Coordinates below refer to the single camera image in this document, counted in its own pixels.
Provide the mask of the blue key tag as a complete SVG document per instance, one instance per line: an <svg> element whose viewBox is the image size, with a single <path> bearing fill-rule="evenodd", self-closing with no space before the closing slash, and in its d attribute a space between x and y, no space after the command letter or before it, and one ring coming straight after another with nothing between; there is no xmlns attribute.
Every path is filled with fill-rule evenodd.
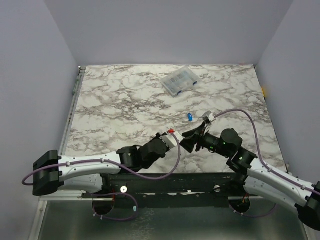
<svg viewBox="0 0 320 240"><path fill-rule="evenodd" d="M189 121L189 122L192 122L192 121L193 121L193 116L192 116L191 113L188 113L188 114L187 114L187 117L188 117L188 121Z"/></svg>

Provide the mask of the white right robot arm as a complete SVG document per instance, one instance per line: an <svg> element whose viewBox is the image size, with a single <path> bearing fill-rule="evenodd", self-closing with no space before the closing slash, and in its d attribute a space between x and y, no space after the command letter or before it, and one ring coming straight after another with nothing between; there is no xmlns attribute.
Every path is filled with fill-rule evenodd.
<svg viewBox="0 0 320 240"><path fill-rule="evenodd" d="M222 131L220 137L211 135L207 125L184 132L180 145L189 153L207 149L227 158L227 165L239 178L230 182L229 189L240 196L244 192L287 207L306 226L320 229L320 185L301 180L270 164L242 147L243 140L233 128Z"/></svg>

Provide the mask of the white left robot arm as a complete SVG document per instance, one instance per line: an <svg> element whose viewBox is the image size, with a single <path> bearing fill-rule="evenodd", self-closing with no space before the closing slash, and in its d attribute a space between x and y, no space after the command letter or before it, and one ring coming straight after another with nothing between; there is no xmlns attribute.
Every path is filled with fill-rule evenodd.
<svg viewBox="0 0 320 240"><path fill-rule="evenodd" d="M128 170L137 173L150 168L169 151L165 136L166 133L157 133L143 146L125 146L117 151L93 156L60 156L57 150L49 150L33 163L32 194L46 196L65 189L106 197L111 186L102 180L101 175L117 175Z"/></svg>

